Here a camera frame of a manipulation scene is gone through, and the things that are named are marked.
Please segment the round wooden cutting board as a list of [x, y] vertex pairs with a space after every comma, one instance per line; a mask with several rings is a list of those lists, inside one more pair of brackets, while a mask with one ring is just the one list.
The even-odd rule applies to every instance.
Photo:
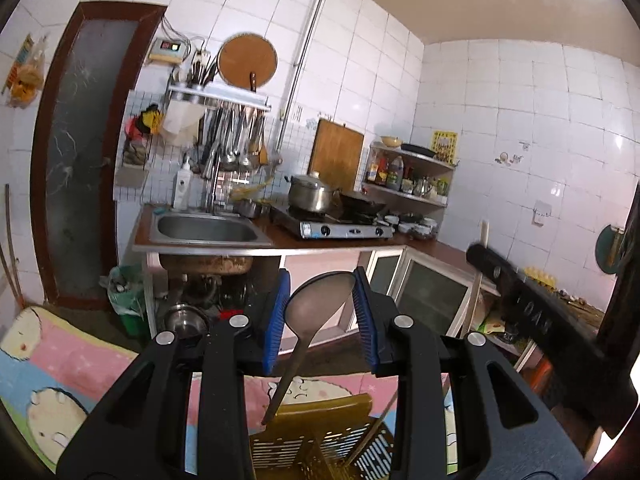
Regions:
[[278, 56], [270, 42], [254, 32], [228, 38], [217, 55], [218, 73], [230, 86], [256, 92], [278, 67]]

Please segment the steel gas stove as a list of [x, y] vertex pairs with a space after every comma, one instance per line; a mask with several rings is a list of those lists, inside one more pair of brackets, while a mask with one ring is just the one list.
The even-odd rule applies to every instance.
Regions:
[[394, 236], [393, 227], [375, 217], [336, 218], [272, 206], [269, 218], [300, 240], [389, 240]]

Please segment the yellow perforated utensil holder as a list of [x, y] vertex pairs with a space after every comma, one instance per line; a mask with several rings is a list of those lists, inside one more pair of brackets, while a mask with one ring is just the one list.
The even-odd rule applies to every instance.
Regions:
[[394, 437], [367, 393], [283, 405], [250, 437], [257, 479], [387, 479]]

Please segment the kitchen counter with cabinets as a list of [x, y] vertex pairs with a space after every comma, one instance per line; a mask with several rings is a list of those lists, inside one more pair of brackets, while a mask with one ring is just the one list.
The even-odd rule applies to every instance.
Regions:
[[145, 205], [139, 214], [137, 225], [132, 234], [132, 249], [143, 252], [143, 267], [151, 274], [144, 280], [145, 309], [148, 316], [150, 333], [156, 336], [164, 329], [164, 315], [158, 310], [160, 305], [155, 295], [160, 285], [154, 276], [162, 274], [165, 268], [160, 264], [161, 256], [186, 257], [194, 261], [213, 260], [215, 258], [235, 259], [252, 257], [254, 263], [250, 270], [257, 275], [257, 288], [266, 292], [279, 288], [279, 273], [275, 270], [260, 270], [261, 266], [271, 266], [269, 258], [281, 269], [288, 271], [288, 291], [302, 286], [302, 263], [308, 262], [308, 275], [314, 276], [332, 271], [355, 272], [361, 268], [370, 280], [374, 267], [382, 258], [396, 257], [398, 263], [392, 275], [390, 290], [397, 288], [396, 282], [405, 276], [402, 266], [407, 268], [413, 263], [420, 264], [445, 278], [461, 285], [472, 282], [472, 268], [465, 261], [463, 252], [432, 240], [413, 240], [405, 235], [395, 235], [389, 240], [298, 240], [282, 226], [269, 219], [250, 220], [272, 241], [271, 247], [247, 248], [238, 246], [186, 246], [162, 245], [150, 241], [150, 226], [153, 214], [169, 212], [165, 207]]

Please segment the green trash bin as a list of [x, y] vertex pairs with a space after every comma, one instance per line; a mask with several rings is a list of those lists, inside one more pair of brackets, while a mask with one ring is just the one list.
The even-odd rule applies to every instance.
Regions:
[[149, 329], [145, 319], [142, 266], [115, 266], [106, 278], [105, 288], [126, 334], [131, 338], [146, 338]]

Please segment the wall electric meter box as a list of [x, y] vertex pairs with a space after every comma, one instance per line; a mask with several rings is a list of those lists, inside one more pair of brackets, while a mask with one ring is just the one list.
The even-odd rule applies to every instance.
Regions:
[[190, 51], [189, 41], [157, 37], [151, 44], [148, 61], [150, 63], [179, 65], [186, 60]]

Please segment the black wok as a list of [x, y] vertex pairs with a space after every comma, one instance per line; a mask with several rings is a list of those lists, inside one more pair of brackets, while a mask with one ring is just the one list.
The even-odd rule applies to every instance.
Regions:
[[386, 207], [384, 203], [372, 200], [367, 194], [354, 191], [341, 191], [340, 201], [343, 216], [349, 219], [362, 217], [373, 218]]

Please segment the white soap bottle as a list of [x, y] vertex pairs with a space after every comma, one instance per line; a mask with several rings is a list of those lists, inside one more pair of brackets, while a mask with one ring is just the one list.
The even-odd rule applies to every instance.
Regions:
[[172, 208], [175, 210], [188, 208], [192, 176], [191, 159], [188, 154], [185, 154], [175, 177], [174, 198], [172, 199]]

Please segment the hanging yellow bag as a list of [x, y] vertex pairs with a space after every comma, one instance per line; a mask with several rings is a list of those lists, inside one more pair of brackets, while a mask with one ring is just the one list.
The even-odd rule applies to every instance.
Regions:
[[28, 107], [42, 90], [46, 78], [47, 43], [48, 35], [43, 35], [37, 41], [27, 35], [23, 41], [2, 90], [8, 92], [6, 104], [10, 107]]

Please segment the steel cooking pot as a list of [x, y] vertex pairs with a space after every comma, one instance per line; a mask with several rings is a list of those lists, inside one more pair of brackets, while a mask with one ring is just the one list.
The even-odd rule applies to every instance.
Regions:
[[324, 183], [317, 171], [310, 174], [285, 176], [288, 182], [288, 206], [306, 211], [308, 214], [326, 214], [332, 204], [336, 188]]

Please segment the corner wall shelf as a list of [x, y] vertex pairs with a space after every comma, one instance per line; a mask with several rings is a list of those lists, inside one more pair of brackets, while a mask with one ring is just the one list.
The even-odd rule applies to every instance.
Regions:
[[379, 197], [390, 206], [412, 210], [444, 210], [456, 166], [402, 148], [390, 148], [382, 142], [370, 145], [362, 190]]

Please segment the dark glass door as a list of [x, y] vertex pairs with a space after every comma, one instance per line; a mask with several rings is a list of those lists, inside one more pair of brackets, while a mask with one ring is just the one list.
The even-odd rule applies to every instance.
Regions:
[[130, 90], [160, 4], [79, 3], [54, 51], [35, 123], [30, 220], [44, 299], [106, 310], [99, 280], [117, 264], [113, 185]]

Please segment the wall utensil rack shelf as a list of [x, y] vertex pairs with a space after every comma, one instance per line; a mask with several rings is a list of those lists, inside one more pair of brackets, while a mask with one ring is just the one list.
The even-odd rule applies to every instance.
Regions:
[[250, 90], [228, 86], [228, 84], [209, 84], [199, 86], [194, 84], [168, 84], [166, 93], [168, 98], [192, 104], [214, 107], [217, 102], [238, 104], [270, 112], [268, 96], [263, 96]]

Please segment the green round wall hanger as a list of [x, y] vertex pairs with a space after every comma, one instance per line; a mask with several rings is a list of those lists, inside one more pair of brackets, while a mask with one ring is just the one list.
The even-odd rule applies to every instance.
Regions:
[[624, 228], [608, 224], [598, 235], [594, 258], [598, 268], [608, 275], [619, 274], [625, 263], [627, 235]]

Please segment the yellow egg tray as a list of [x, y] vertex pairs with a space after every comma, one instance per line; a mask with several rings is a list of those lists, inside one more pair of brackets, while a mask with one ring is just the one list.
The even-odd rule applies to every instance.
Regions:
[[534, 266], [526, 266], [524, 273], [537, 284], [550, 290], [556, 289], [556, 278], [553, 275], [544, 272], [544, 270], [535, 268]]

